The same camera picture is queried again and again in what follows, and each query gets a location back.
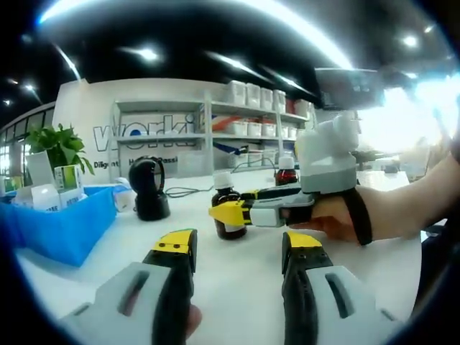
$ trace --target human arm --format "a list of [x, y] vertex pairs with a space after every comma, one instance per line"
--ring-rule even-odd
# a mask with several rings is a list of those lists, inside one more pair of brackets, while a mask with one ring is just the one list
[[[460, 164], [449, 155], [424, 178], [405, 187], [387, 192], [362, 186], [356, 189], [366, 205], [373, 240], [410, 236], [442, 219], [460, 197]], [[293, 228], [320, 230], [334, 239], [357, 241], [343, 198], [317, 202], [311, 218]]]

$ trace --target wrist strap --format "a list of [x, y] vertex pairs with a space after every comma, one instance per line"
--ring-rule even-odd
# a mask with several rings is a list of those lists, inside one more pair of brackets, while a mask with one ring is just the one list
[[342, 193], [346, 207], [353, 222], [354, 232], [359, 244], [365, 246], [372, 242], [372, 226], [366, 205], [355, 188]]

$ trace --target white table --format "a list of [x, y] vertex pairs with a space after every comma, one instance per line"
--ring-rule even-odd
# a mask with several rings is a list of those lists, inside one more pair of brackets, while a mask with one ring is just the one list
[[[372, 183], [375, 173], [378, 185]], [[235, 189], [243, 192], [273, 185], [270, 176], [271, 170], [233, 174]], [[362, 173], [363, 185], [380, 189], [407, 183], [403, 173]], [[211, 185], [211, 177], [166, 182], [167, 187]], [[208, 216], [214, 193], [170, 199], [170, 218], [158, 222], [142, 222], [132, 212], [119, 214], [80, 269], [51, 262], [29, 250], [18, 251], [19, 261], [44, 305], [52, 315], [62, 317], [80, 303], [92, 301], [95, 289], [110, 276], [130, 262], [141, 261], [162, 235], [196, 228], [198, 262], [193, 303], [203, 311], [203, 322], [188, 344], [283, 344], [281, 238], [286, 228], [249, 227], [240, 240], [221, 240]], [[361, 248], [330, 241], [317, 231], [304, 232], [323, 242], [334, 264], [344, 265], [373, 290], [379, 307], [400, 320], [408, 319], [420, 278], [419, 236], [376, 241]]]

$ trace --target gray plastic housing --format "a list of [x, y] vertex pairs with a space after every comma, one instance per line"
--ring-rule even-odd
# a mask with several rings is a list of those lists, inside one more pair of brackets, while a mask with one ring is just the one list
[[[373, 294], [347, 268], [330, 266], [306, 273], [318, 312], [316, 345], [384, 344], [401, 327], [388, 311], [376, 308]], [[338, 308], [337, 295], [344, 308]]]
[[[155, 311], [171, 269], [133, 262], [97, 291], [94, 304], [86, 303], [61, 319], [63, 328], [87, 345], [150, 345]], [[143, 283], [129, 316], [124, 305], [133, 289]]]

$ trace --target bottle label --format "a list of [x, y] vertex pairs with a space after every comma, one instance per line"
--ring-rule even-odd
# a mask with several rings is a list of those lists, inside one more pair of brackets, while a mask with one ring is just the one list
[[227, 225], [227, 224], [224, 224], [225, 226], [225, 231], [226, 232], [235, 232], [235, 231], [238, 231], [238, 230], [241, 230], [244, 228], [244, 225], [241, 226], [241, 225]]

